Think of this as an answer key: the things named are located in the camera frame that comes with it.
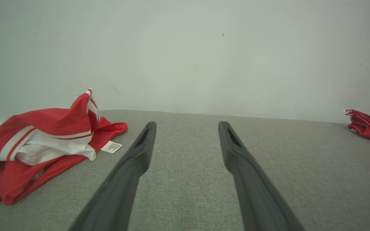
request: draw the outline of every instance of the care label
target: care label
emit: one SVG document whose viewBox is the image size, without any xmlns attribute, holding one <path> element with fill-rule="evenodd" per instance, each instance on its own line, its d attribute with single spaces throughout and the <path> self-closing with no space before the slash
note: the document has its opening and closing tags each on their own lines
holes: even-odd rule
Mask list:
<svg viewBox="0 0 370 231">
<path fill-rule="evenodd" d="M 104 151 L 104 152 L 115 153 L 121 147 L 122 147 L 122 144 L 114 143 L 112 141 L 108 141 L 108 143 L 106 145 L 104 145 L 101 148 L 101 150 Z"/>
</svg>

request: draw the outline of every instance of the gray fabric surface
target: gray fabric surface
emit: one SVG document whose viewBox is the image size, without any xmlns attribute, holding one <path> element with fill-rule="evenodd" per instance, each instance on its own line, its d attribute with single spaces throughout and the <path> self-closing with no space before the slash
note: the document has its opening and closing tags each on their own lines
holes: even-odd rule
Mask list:
<svg viewBox="0 0 370 231">
<path fill-rule="evenodd" d="M 140 179 L 130 230 L 243 230 L 217 123 L 230 122 L 307 230 L 370 229 L 370 140 L 345 124 L 102 111 L 128 132 L 115 154 L 99 152 L 12 206 L 0 230 L 66 230 L 149 121 L 157 123 L 150 168 Z"/>
</svg>

